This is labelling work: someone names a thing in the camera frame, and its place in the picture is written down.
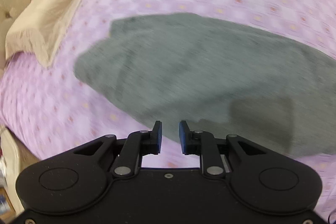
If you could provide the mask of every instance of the blue finger pad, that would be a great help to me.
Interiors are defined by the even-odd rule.
[[[181,148],[182,148],[182,153],[184,155],[186,155],[185,153],[185,132],[182,126],[182,123],[180,122],[179,124],[179,130],[178,130],[178,134],[180,136],[180,142],[181,142]]]
[[[161,152],[161,143],[162,143],[162,123],[160,123],[159,131],[157,133],[157,145],[159,146],[159,152]]]

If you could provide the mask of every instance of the gray cloth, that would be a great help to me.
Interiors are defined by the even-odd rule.
[[[185,119],[290,156],[336,153],[336,61],[269,32],[194,14],[117,20],[74,72],[175,141]]]

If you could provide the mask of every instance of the metal pin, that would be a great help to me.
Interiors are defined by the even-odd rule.
[[[167,173],[165,174],[165,178],[166,179],[171,179],[174,175],[173,174],[170,174],[170,173]]]
[[[114,172],[117,175],[124,176],[124,175],[128,175],[129,173],[131,173],[131,169],[128,168],[127,166],[119,166],[115,168]]]
[[[36,223],[35,223],[34,220],[28,218],[28,219],[26,219],[25,224],[36,224]]]
[[[210,175],[220,175],[224,172],[223,168],[219,166],[210,166],[207,168],[207,173]]]

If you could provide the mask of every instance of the bed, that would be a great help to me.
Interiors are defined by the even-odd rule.
[[[336,58],[336,0],[82,0],[52,66],[16,53],[0,83],[0,123],[41,160],[97,137],[146,129],[73,75],[76,58],[108,35],[110,22],[132,15],[190,12],[249,25],[292,38]],[[325,219],[336,207],[336,158],[302,158],[324,183],[316,210]],[[162,153],[144,166],[193,167],[180,145],[163,138]]]

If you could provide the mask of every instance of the pink patterned bedsheet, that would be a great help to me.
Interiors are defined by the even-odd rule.
[[[105,134],[123,138],[145,129],[78,81],[73,64],[80,53],[108,35],[112,20],[172,12],[192,12],[261,28],[336,58],[336,0],[82,0],[52,67],[41,67],[34,55],[26,53],[11,60],[0,83],[0,122],[41,159]],[[320,174],[328,169],[328,179],[335,181],[335,168],[321,159],[310,157],[309,162]],[[162,153],[144,157],[143,165],[192,167],[199,166],[199,160],[182,156],[179,144],[163,138]],[[329,192],[336,189],[328,187]],[[317,207],[324,217],[336,207],[328,198]]]

